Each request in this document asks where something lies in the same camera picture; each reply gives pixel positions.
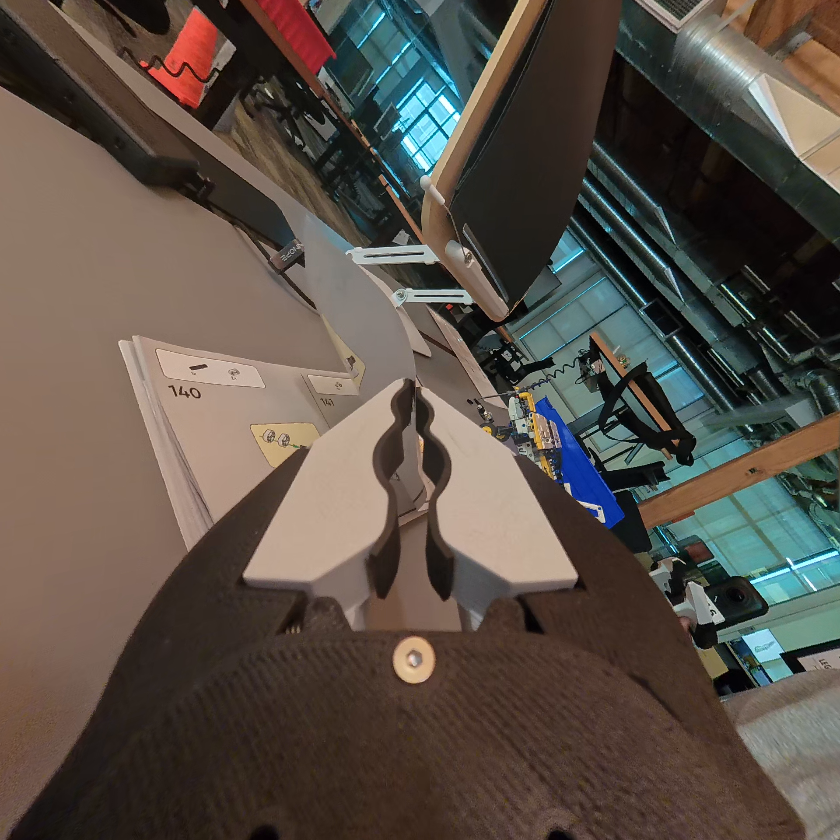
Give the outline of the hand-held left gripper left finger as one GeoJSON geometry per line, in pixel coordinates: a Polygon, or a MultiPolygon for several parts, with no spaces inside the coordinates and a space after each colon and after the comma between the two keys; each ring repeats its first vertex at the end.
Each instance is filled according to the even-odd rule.
{"type": "Polygon", "coordinates": [[[247,585],[330,597],[353,630],[391,590],[400,560],[393,477],[406,453],[415,382],[396,380],[305,454],[243,573],[247,585]]]}

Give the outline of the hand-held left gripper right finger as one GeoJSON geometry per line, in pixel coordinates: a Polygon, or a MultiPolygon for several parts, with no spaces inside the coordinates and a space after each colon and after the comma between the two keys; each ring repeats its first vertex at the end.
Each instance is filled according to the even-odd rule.
{"type": "Polygon", "coordinates": [[[498,599],[568,590],[579,575],[520,461],[426,387],[417,389],[427,512],[427,573],[477,629],[498,599]]]}

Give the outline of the zebra striped lego vehicle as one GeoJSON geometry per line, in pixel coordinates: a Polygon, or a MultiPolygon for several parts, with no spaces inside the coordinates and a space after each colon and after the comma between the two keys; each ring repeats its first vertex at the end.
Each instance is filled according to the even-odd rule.
{"type": "Polygon", "coordinates": [[[531,460],[552,480],[561,482],[560,432],[554,421],[537,410],[529,391],[517,388],[510,395],[506,426],[494,424],[493,416],[482,404],[477,404],[476,408],[482,420],[481,428],[486,433],[503,444],[510,444],[518,455],[531,460]]]}

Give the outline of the blue storage bin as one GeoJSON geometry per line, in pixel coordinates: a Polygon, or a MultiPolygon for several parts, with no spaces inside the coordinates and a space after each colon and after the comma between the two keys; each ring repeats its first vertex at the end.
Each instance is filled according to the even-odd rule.
{"type": "Polygon", "coordinates": [[[558,482],[599,522],[611,529],[624,519],[624,512],[613,492],[547,397],[536,403],[536,410],[554,422],[559,432],[562,478],[558,482]]]}

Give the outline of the open instruction booklet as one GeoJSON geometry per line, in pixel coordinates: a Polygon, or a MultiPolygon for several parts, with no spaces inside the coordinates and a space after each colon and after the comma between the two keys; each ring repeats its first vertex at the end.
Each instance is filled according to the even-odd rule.
{"type": "Polygon", "coordinates": [[[402,313],[350,245],[309,216],[304,307],[337,354],[335,370],[193,350],[133,336],[120,341],[178,529],[190,550],[289,457],[310,447],[397,380],[417,378],[402,313]]]}

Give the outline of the grey sweatshirt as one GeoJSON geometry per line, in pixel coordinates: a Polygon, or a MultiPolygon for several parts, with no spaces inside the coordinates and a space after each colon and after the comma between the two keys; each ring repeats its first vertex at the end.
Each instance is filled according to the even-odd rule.
{"type": "Polygon", "coordinates": [[[807,838],[839,838],[839,674],[820,669],[723,702],[807,838]]]}

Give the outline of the black desk divider panel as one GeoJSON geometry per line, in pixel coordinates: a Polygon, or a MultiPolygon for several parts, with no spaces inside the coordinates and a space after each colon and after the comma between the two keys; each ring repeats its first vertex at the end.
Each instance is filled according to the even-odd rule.
{"type": "Polygon", "coordinates": [[[524,299],[571,219],[621,11],[518,2],[431,174],[425,243],[493,322],[524,299]]]}

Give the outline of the black power strip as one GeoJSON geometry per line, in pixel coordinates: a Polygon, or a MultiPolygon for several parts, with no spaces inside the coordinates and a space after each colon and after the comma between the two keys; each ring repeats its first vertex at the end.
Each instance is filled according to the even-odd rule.
{"type": "Polygon", "coordinates": [[[48,2],[1,2],[2,88],[99,144],[138,181],[203,203],[215,187],[187,143],[48,2]]]}

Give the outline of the orange traffic cone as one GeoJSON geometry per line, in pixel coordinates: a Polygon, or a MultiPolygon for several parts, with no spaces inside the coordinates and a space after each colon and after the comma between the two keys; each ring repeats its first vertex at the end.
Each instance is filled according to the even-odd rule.
{"type": "Polygon", "coordinates": [[[167,56],[153,57],[143,66],[178,104],[195,111],[234,54],[233,43],[194,7],[167,56]]]}

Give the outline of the red fabric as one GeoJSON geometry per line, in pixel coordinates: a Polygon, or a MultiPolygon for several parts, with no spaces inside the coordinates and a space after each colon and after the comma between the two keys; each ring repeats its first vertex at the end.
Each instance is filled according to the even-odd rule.
{"type": "Polygon", "coordinates": [[[318,74],[336,54],[319,25],[299,1],[257,1],[305,66],[318,74]]]}

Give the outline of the white metal bracket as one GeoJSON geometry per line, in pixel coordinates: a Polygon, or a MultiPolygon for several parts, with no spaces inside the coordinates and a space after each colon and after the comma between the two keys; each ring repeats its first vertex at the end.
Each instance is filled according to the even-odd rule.
{"type": "Polygon", "coordinates": [[[359,266],[376,265],[434,265],[439,262],[427,245],[390,245],[383,247],[355,247],[345,252],[359,266]]]}
{"type": "Polygon", "coordinates": [[[444,305],[470,306],[473,297],[461,288],[426,289],[401,287],[391,294],[394,307],[399,308],[406,303],[443,303],[444,305]]]}

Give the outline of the silver ventilation duct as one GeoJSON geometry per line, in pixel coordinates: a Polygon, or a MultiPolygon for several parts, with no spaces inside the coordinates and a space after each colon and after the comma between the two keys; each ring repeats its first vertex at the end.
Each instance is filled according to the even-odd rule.
{"type": "Polygon", "coordinates": [[[616,50],[837,248],[838,114],[713,2],[668,22],[659,2],[623,2],[616,50]]]}

